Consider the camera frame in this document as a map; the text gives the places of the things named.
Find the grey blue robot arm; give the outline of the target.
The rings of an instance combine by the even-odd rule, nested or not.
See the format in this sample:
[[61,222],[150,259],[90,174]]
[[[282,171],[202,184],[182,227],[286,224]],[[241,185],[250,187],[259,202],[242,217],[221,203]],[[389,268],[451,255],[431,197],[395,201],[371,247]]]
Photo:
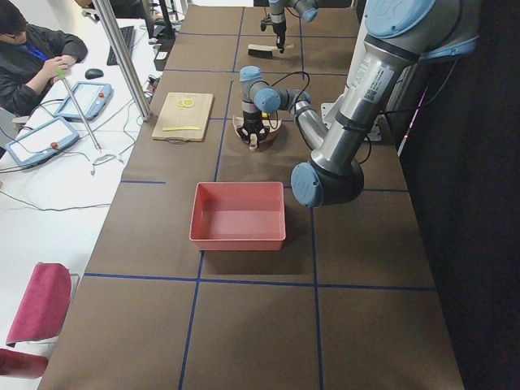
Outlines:
[[478,40],[479,1],[368,1],[359,32],[362,61],[325,124],[298,89],[277,89],[255,66],[240,70],[242,116],[235,133],[250,149],[266,140],[271,127],[262,116],[287,111],[311,155],[294,167],[291,186],[303,206],[351,202],[362,191],[364,175],[355,155],[387,105],[404,69],[419,61],[444,61],[470,54]]
[[318,2],[310,0],[269,0],[269,13],[261,22],[261,30],[271,26],[276,35],[276,48],[282,54],[285,51],[287,22],[285,10],[292,9],[298,17],[310,23],[318,15]]

